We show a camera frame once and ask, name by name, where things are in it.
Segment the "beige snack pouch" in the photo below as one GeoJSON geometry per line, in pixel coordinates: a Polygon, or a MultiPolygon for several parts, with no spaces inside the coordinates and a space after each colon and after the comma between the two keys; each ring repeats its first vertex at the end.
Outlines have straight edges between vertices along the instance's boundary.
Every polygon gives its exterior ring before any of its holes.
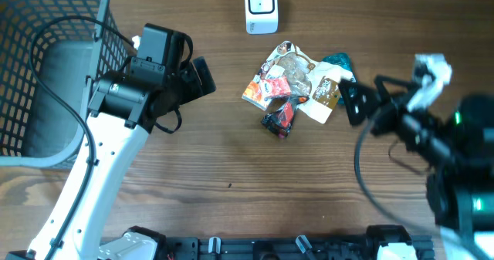
{"type": "Polygon", "coordinates": [[[318,103],[313,94],[323,74],[320,72],[320,62],[312,60],[302,50],[290,41],[279,44],[268,56],[254,75],[253,81],[260,84],[262,79],[275,79],[285,76],[295,96],[308,96],[310,99],[299,108],[308,117],[324,124],[332,109],[318,103]]]}

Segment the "blue mouthwash bottle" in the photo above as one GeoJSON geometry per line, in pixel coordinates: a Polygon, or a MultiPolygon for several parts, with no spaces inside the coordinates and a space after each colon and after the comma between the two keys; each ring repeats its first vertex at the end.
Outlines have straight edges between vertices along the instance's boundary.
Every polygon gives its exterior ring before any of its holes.
{"type": "Polygon", "coordinates": [[[323,74],[313,94],[313,98],[326,108],[334,109],[338,104],[344,104],[339,87],[341,79],[356,81],[350,57],[345,52],[326,56],[320,62],[320,72],[323,74]]]}

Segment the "orange small box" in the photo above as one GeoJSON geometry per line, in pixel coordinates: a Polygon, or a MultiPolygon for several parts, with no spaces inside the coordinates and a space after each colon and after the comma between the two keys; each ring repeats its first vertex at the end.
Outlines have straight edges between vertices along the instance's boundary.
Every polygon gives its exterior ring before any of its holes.
{"type": "Polygon", "coordinates": [[[246,87],[242,98],[261,110],[267,110],[271,104],[271,99],[266,99],[262,93],[260,85],[253,80],[246,87]]]}

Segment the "black red snack packet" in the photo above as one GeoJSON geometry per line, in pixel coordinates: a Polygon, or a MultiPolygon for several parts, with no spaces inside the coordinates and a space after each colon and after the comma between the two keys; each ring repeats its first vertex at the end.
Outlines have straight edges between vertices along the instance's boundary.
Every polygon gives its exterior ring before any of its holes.
{"type": "Polygon", "coordinates": [[[265,115],[261,124],[279,138],[288,137],[299,105],[304,104],[309,99],[308,96],[285,97],[284,104],[277,111],[265,115]]]}

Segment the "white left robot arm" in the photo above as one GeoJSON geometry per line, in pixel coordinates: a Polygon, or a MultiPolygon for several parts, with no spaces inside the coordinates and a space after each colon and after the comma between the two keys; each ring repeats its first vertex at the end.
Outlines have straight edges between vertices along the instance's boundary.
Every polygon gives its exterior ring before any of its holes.
{"type": "Polygon", "coordinates": [[[188,35],[145,33],[130,72],[100,77],[84,121],[87,134],[49,219],[26,250],[8,259],[166,259],[167,238],[133,226],[101,244],[124,175],[157,118],[216,90],[204,57],[182,59],[188,35]]]}

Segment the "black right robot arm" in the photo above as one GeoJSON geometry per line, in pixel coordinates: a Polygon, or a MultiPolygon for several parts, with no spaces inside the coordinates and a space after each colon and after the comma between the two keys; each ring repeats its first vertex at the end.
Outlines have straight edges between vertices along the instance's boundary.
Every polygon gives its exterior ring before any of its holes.
{"type": "Polygon", "coordinates": [[[354,173],[370,203],[400,221],[372,195],[360,170],[360,152],[369,133],[395,133],[407,150],[431,170],[426,198],[435,223],[452,231],[444,241],[476,259],[493,257],[493,97],[465,97],[446,123],[428,112],[441,91],[427,74],[406,82],[377,76],[375,87],[343,79],[339,88],[353,126],[364,123],[354,151],[354,173]]]}

